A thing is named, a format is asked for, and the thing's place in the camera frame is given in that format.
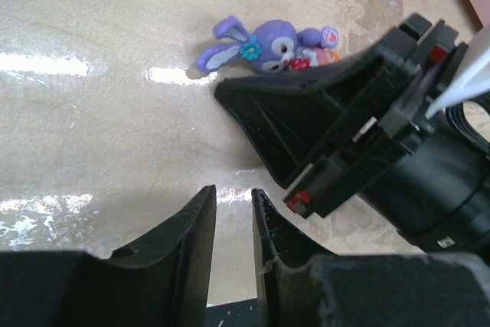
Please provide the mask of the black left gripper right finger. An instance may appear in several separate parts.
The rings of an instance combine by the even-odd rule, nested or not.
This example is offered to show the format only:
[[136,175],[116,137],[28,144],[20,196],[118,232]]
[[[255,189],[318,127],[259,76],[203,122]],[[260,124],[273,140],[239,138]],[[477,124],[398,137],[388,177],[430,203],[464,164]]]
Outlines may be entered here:
[[467,253],[339,256],[252,192],[262,326],[487,326],[489,268]]

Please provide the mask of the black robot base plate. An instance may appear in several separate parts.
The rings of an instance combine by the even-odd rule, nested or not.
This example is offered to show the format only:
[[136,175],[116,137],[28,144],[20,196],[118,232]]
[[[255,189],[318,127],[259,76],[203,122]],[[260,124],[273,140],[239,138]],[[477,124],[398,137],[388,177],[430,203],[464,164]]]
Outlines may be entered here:
[[207,305],[205,327],[258,327],[259,325],[257,298],[221,305]]

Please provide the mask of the purple elephant figurine toy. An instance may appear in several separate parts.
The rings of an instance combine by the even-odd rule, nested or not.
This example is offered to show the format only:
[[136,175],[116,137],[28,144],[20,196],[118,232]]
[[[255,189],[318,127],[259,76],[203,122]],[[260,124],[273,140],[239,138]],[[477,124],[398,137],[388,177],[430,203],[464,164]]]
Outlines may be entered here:
[[196,62],[202,73],[215,72],[241,59],[264,73],[304,70],[340,60],[335,48],[339,33],[333,27],[306,28],[297,31],[284,20],[270,20],[248,32],[240,20],[231,15],[213,28],[216,39],[229,38],[231,43],[206,48]]

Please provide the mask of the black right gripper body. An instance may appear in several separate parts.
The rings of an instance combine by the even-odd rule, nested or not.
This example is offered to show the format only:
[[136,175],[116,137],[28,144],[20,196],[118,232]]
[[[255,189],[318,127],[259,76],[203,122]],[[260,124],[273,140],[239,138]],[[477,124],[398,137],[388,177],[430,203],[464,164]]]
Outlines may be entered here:
[[489,144],[466,119],[462,103],[435,113],[467,44],[444,21],[411,15],[398,37],[417,42],[390,76],[401,94],[384,93],[383,116],[340,142],[286,197],[308,217],[330,215],[351,196],[365,200],[408,243],[431,252],[489,252]]

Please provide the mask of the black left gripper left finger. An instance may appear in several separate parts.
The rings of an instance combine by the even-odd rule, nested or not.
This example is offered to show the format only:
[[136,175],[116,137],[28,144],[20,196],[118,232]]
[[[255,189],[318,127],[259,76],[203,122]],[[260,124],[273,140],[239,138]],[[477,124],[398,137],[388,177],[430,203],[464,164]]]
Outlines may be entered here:
[[1,255],[3,326],[203,326],[216,188],[100,259],[81,250]]

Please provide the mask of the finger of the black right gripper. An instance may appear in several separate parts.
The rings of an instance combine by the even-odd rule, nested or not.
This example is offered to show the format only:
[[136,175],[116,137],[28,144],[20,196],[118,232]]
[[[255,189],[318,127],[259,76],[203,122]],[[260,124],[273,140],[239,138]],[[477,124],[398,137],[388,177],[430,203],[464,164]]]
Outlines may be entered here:
[[354,136],[387,107],[387,58],[360,53],[304,70],[223,80],[217,102],[237,121],[277,185],[362,189],[387,169],[387,134]]

